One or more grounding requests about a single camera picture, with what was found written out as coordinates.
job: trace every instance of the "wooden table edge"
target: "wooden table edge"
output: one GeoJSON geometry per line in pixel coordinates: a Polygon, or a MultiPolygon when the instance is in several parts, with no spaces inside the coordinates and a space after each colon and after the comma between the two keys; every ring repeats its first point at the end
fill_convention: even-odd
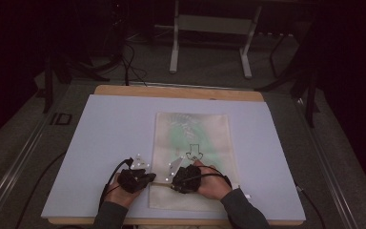
{"type": "Polygon", "coordinates": [[[225,89],[99,85],[96,87],[94,94],[193,98],[193,99],[232,100],[232,101],[258,101],[258,102],[264,101],[262,94],[259,92],[225,90],[225,89]]]}
{"type": "MultiPolygon", "coordinates": [[[[92,225],[94,218],[48,218],[52,224],[92,225]]],[[[271,226],[299,226],[303,220],[268,220],[271,226]]],[[[227,219],[131,219],[125,218],[126,225],[174,225],[174,226],[229,226],[227,219]]]]}

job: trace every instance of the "person's right hand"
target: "person's right hand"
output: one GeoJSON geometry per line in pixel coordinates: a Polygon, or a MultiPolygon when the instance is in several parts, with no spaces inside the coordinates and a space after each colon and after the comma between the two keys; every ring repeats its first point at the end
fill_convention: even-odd
{"type": "MultiPolygon", "coordinates": [[[[196,160],[194,162],[195,166],[204,166],[204,164],[200,160],[196,160]]],[[[201,174],[215,174],[215,170],[207,167],[199,167],[201,170],[201,174]]],[[[225,181],[223,177],[218,176],[207,176],[201,178],[201,185],[197,190],[198,194],[201,194],[205,198],[212,198],[221,200],[228,193],[232,191],[232,188],[225,181]]]]}

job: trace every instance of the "floor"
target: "floor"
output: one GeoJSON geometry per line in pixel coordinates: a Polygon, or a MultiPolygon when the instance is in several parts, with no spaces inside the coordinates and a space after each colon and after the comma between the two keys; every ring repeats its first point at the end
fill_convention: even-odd
{"type": "MultiPolygon", "coordinates": [[[[275,80],[268,56],[277,39],[269,35],[260,34],[254,39],[249,54],[254,77],[245,79],[238,53],[243,37],[181,34],[178,71],[170,74],[172,33],[159,29],[157,34],[153,42],[135,33],[127,37],[124,57],[131,62],[132,85],[251,91],[275,80]]],[[[288,37],[277,50],[274,62],[279,72],[289,63],[296,48],[296,42],[288,37]]],[[[94,61],[100,64],[103,59],[94,61]]],[[[99,74],[108,77],[109,84],[122,85],[125,72],[120,64],[99,74]]],[[[32,97],[0,131],[0,185],[7,187],[0,188],[0,228],[59,227],[40,218],[62,157],[54,160],[68,149],[88,95],[102,84],[78,73],[73,75],[70,85],[55,82],[55,102],[49,113],[42,114],[42,98],[32,97]],[[52,124],[55,113],[72,114],[71,124],[52,124]]],[[[43,88],[41,76],[36,81],[43,88]]],[[[293,177],[315,204],[326,228],[366,228],[366,177],[324,93],[317,92],[315,103],[319,113],[314,114],[312,129],[303,118],[302,104],[289,96],[291,86],[289,82],[263,95],[293,177]]],[[[294,228],[321,228],[314,206],[302,193],[299,195],[307,220],[294,228]]]]}

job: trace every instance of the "dark background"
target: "dark background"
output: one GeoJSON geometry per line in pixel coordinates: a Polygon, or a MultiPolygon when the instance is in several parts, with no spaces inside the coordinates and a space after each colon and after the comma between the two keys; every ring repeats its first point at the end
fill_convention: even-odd
{"type": "MultiPolygon", "coordinates": [[[[36,93],[33,79],[44,70],[44,60],[50,53],[48,41],[76,59],[89,57],[97,42],[87,39],[82,28],[104,25],[106,30],[112,22],[108,8],[103,7],[109,2],[95,3],[0,0],[0,128],[36,93]]],[[[303,44],[303,53],[297,58],[318,63],[318,87],[325,92],[366,173],[366,1],[328,3],[335,6],[321,8],[314,32],[309,34],[309,42],[303,44]]],[[[188,0],[181,9],[209,15],[248,16],[246,8],[240,6],[226,10],[223,1],[201,4],[188,0]]],[[[257,29],[280,31],[283,20],[289,16],[280,12],[290,7],[265,7],[257,29]]],[[[132,27],[151,38],[153,24],[173,24],[173,1],[131,0],[129,18],[132,27]]],[[[103,36],[97,39],[102,42],[103,36]]]]}

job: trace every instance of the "gray carpet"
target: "gray carpet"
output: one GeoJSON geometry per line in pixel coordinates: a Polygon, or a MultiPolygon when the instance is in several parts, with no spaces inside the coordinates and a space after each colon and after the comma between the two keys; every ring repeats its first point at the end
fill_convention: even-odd
{"type": "MultiPolygon", "coordinates": [[[[251,46],[250,62],[254,78],[244,79],[239,62],[237,47],[228,44],[220,49],[210,43],[184,40],[180,46],[178,72],[169,74],[170,54],[172,52],[170,37],[159,37],[153,44],[131,42],[134,48],[132,66],[135,72],[148,85],[177,84],[204,87],[234,88],[251,90],[275,80],[268,62],[268,55],[276,39],[269,36],[258,36],[251,46]]],[[[282,70],[291,60],[296,49],[296,42],[288,38],[274,56],[277,67],[282,70]]],[[[125,50],[130,59],[132,51],[125,50]]],[[[122,84],[124,68],[102,73],[111,79],[111,84],[122,84]]],[[[130,77],[135,84],[142,85],[133,71],[130,77]]],[[[14,228],[34,183],[45,167],[61,153],[65,152],[71,142],[77,121],[83,111],[89,94],[96,85],[88,78],[76,76],[67,88],[64,96],[57,96],[52,112],[72,114],[68,126],[49,125],[43,127],[32,154],[21,176],[17,179],[8,198],[0,208],[0,228],[14,228]]],[[[291,83],[283,85],[271,93],[263,94],[271,109],[274,124],[281,140],[285,156],[296,182],[310,196],[322,214],[327,228],[366,228],[366,177],[353,154],[347,138],[342,133],[336,119],[328,107],[324,94],[318,92],[316,104],[320,113],[315,114],[315,129],[321,146],[330,161],[333,173],[353,213],[356,224],[346,225],[334,201],[332,190],[322,172],[322,166],[311,138],[311,130],[305,125],[299,106],[290,98],[288,90],[291,83]]],[[[22,147],[28,143],[29,136],[42,120],[50,120],[52,114],[41,114],[44,103],[41,98],[31,98],[19,113],[0,131],[0,180],[15,160],[22,147]]],[[[55,162],[41,180],[30,200],[28,209],[22,219],[20,228],[57,228],[40,218],[48,193],[61,165],[62,158],[55,162]]],[[[300,194],[307,220],[294,228],[321,228],[319,218],[307,199],[300,194]]]]}

